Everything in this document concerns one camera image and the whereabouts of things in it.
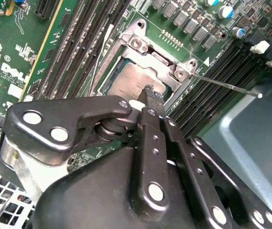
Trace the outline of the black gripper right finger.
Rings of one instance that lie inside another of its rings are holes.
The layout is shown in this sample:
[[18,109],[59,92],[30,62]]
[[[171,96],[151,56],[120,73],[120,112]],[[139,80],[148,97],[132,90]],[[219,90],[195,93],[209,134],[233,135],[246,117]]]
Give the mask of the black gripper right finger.
[[155,229],[272,229],[272,210],[201,139],[185,140],[166,117],[160,93],[151,107],[166,137],[172,206]]

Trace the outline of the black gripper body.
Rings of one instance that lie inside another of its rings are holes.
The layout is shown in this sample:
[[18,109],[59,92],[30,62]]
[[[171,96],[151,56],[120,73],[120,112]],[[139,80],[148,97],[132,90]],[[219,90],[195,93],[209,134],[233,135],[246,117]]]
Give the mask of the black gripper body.
[[207,229],[191,188],[168,164],[166,147],[124,147],[53,183],[30,229]]

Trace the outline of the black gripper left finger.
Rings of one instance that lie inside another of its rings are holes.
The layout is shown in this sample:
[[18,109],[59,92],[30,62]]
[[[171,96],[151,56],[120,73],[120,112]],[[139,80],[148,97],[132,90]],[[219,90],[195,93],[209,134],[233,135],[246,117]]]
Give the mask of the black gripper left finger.
[[143,89],[141,109],[117,95],[17,103],[6,115],[6,151],[21,159],[7,165],[26,191],[33,182],[40,199],[59,179],[116,150],[166,146],[153,93],[151,85]]

